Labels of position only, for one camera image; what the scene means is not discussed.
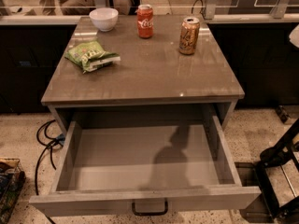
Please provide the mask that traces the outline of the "grey drawer cabinet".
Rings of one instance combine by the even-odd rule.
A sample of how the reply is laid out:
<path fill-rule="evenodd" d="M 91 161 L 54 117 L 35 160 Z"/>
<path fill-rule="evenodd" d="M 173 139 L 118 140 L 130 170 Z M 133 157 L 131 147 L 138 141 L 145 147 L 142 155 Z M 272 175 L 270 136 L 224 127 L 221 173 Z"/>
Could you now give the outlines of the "grey drawer cabinet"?
<path fill-rule="evenodd" d="M 205 23 L 196 52 L 190 56 L 178 52 L 182 21 L 179 15 L 157 15 L 153 37 L 142 39 L 134 16 L 119 17 L 106 33 L 98 31 L 90 18 L 81 18 L 68 46 L 97 40 L 105 50 L 118 53 L 121 61 L 84 74 L 62 58 L 41 103 L 64 132 L 68 121 L 61 108 L 101 105 L 212 103 L 226 125 L 244 92 Z"/>

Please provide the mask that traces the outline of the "open grey top drawer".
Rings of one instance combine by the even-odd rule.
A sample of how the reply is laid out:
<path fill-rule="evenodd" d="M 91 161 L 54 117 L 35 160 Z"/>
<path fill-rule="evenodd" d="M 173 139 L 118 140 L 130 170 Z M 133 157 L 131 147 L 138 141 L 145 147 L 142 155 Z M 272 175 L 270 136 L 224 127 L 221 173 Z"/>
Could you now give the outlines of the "open grey top drawer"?
<path fill-rule="evenodd" d="M 164 200 L 168 212 L 243 209 L 259 193 L 242 184 L 216 116 L 149 127 L 72 122 L 50 192 L 30 203 L 65 217 L 132 214 L 132 202 Z"/>

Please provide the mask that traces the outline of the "green jalapeno chip bag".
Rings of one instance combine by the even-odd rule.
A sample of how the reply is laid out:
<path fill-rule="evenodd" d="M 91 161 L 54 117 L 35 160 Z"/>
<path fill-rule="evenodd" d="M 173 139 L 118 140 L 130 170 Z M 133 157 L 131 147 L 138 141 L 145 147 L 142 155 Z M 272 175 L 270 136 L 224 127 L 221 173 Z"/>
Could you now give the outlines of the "green jalapeno chip bag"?
<path fill-rule="evenodd" d="M 83 73 L 91 73 L 121 60 L 119 54 L 105 51 L 96 40 L 80 43 L 68 50 L 64 56 L 79 66 Z"/>

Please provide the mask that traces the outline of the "gold la croix can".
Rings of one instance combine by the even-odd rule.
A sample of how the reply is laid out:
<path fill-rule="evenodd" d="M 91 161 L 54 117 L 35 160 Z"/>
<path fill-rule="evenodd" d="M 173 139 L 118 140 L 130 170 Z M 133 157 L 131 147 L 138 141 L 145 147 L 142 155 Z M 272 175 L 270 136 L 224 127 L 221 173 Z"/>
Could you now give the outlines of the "gold la croix can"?
<path fill-rule="evenodd" d="M 185 55 L 195 53 L 199 35 L 200 21 L 195 17 L 187 17 L 181 24 L 178 50 Z"/>

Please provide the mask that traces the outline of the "red coca-cola can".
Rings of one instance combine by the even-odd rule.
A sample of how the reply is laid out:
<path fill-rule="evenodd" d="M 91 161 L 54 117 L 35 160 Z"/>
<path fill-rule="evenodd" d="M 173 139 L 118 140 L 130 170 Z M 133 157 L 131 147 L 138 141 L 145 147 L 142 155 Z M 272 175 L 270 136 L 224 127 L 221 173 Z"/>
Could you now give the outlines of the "red coca-cola can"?
<path fill-rule="evenodd" d="M 141 38 L 153 36 L 153 9 L 151 5 L 140 5 L 137 9 L 137 31 Z"/>

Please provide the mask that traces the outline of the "white ceramic bowl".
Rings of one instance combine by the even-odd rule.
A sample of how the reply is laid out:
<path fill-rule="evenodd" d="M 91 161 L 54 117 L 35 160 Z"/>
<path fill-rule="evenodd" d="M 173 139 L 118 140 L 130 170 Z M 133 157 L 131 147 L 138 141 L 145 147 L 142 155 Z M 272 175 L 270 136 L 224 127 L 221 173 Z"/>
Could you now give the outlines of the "white ceramic bowl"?
<path fill-rule="evenodd" d="M 100 7 L 89 14 L 93 25 L 102 32 L 111 31 L 118 21 L 118 16 L 119 12 L 111 7 Z"/>

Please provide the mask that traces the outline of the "seated person in beige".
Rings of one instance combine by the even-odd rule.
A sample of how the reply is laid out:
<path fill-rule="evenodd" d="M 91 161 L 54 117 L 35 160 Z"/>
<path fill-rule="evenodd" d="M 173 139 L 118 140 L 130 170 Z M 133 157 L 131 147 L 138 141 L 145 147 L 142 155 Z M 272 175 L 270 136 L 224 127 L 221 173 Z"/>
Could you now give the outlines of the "seated person in beige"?
<path fill-rule="evenodd" d="M 56 14 L 55 1 L 59 2 L 63 15 L 88 15 L 94 7 L 93 0 L 39 0 L 43 15 L 54 16 Z"/>

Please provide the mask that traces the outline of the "white object at right edge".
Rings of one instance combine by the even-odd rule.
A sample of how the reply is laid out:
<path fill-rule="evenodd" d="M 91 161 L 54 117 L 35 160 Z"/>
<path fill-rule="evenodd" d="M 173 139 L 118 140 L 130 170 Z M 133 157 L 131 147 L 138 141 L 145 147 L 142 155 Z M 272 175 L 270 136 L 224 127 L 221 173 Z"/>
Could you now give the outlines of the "white object at right edge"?
<path fill-rule="evenodd" d="M 297 48 L 299 48 L 299 24 L 289 34 L 290 42 Z"/>

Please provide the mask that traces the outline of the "metal railing post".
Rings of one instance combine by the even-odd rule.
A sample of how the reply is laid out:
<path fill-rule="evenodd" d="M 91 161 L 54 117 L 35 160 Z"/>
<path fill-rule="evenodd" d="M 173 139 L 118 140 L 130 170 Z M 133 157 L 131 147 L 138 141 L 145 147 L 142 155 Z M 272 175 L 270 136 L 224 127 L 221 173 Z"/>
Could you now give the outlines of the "metal railing post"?
<path fill-rule="evenodd" d="M 206 20 L 212 20 L 215 16 L 218 0 L 206 0 L 204 17 Z"/>

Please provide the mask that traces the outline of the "black metal cart frame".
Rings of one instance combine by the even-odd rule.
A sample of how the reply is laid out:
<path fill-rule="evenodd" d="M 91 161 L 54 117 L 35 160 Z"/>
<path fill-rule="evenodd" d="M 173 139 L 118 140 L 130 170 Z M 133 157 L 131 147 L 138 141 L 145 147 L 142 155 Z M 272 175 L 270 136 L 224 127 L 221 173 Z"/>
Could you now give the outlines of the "black metal cart frame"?
<path fill-rule="evenodd" d="M 249 223 L 299 224 L 299 119 L 254 163 L 237 162 L 246 188 L 261 194 L 240 215 Z"/>

